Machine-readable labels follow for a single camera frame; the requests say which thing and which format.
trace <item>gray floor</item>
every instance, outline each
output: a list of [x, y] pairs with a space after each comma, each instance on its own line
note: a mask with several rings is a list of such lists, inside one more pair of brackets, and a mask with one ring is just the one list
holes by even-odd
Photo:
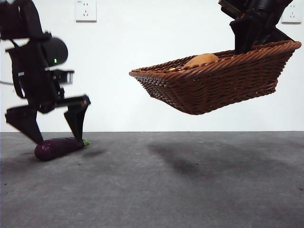
[[304, 227], [304, 132], [84, 138], [39, 162], [30, 140], [1, 134], [2, 228]]

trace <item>purple eggplant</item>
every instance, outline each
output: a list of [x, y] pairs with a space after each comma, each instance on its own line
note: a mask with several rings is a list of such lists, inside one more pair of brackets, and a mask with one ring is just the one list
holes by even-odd
[[89, 144], [86, 140], [77, 141], [74, 137], [48, 139], [36, 146], [35, 156], [39, 160], [49, 161], [84, 148]]

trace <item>brown wicker basket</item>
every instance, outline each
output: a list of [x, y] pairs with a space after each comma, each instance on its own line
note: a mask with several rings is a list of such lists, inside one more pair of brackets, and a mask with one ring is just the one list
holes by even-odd
[[246, 54], [234, 50], [214, 53], [218, 61], [182, 67], [190, 56], [132, 70], [151, 97], [189, 114], [203, 114], [223, 106], [271, 94], [277, 78], [300, 42], [258, 45]]

